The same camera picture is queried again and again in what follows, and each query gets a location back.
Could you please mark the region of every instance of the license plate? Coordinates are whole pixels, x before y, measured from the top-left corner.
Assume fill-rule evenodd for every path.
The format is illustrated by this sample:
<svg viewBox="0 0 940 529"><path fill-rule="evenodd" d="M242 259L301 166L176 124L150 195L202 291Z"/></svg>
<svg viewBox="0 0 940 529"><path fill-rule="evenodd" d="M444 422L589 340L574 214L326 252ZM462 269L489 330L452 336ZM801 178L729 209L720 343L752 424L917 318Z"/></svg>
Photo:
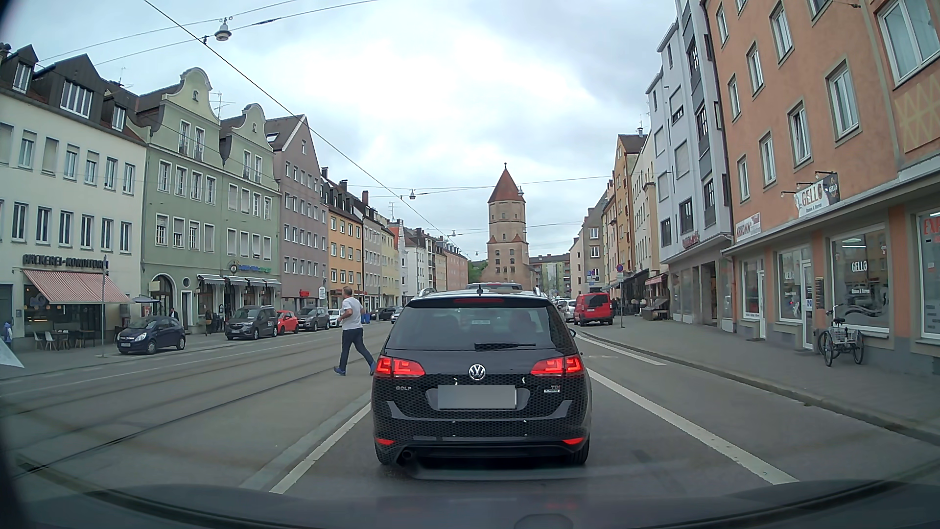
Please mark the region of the license plate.
<svg viewBox="0 0 940 529"><path fill-rule="evenodd" d="M515 409L515 386L438 386L439 409Z"/></svg>

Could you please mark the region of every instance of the tower roof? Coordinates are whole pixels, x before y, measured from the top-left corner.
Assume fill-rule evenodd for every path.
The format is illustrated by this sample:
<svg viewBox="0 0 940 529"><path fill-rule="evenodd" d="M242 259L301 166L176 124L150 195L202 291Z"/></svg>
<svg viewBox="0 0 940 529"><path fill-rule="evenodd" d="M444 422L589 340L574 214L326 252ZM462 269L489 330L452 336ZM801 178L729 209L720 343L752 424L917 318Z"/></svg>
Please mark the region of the tower roof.
<svg viewBox="0 0 940 529"><path fill-rule="evenodd" d="M496 183L493 194L490 195L490 199L486 202L493 203L500 200L525 202L523 196L519 194L519 186L512 181L512 177L509 176L509 169L507 168L503 168L503 174L499 175L499 182Z"/></svg>

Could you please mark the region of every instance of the tail light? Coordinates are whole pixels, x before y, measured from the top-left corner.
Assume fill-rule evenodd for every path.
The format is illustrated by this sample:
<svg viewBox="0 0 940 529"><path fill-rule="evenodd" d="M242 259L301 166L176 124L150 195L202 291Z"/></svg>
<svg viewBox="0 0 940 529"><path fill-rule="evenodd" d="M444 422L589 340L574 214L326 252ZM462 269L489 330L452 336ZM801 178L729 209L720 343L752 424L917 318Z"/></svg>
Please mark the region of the tail light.
<svg viewBox="0 0 940 529"><path fill-rule="evenodd" d="M423 377L424 374L424 368L416 361L379 357L375 364L377 377Z"/></svg>
<svg viewBox="0 0 940 529"><path fill-rule="evenodd" d="M536 377L561 377L584 373L585 366L578 356L540 360L532 366L531 375Z"/></svg>

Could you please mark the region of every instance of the dormer window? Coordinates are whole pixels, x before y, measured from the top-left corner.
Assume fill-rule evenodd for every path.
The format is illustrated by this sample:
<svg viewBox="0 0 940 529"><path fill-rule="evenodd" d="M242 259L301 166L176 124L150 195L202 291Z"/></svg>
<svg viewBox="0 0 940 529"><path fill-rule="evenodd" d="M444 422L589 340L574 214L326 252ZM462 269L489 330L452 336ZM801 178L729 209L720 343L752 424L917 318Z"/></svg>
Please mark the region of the dormer window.
<svg viewBox="0 0 940 529"><path fill-rule="evenodd" d="M66 81L62 88L62 108L87 118L91 110L91 93L87 88Z"/></svg>
<svg viewBox="0 0 940 529"><path fill-rule="evenodd" d="M29 78L32 76L32 68L26 66L22 62L17 63L16 77L13 78L13 89L22 93L26 93L26 89L29 88Z"/></svg>
<svg viewBox="0 0 940 529"><path fill-rule="evenodd" d="M120 106L115 105L114 114L111 115L111 128L116 131L124 130L124 117L126 112Z"/></svg>

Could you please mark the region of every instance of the vw logo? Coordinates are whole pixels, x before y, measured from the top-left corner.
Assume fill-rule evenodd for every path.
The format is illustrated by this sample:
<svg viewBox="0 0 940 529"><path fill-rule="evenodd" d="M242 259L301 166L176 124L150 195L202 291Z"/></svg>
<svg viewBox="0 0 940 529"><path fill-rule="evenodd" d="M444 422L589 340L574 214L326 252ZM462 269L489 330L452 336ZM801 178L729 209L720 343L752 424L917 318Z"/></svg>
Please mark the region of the vw logo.
<svg viewBox="0 0 940 529"><path fill-rule="evenodd" d="M486 368L482 364L475 363L470 366L470 377L474 380L482 380L486 377Z"/></svg>

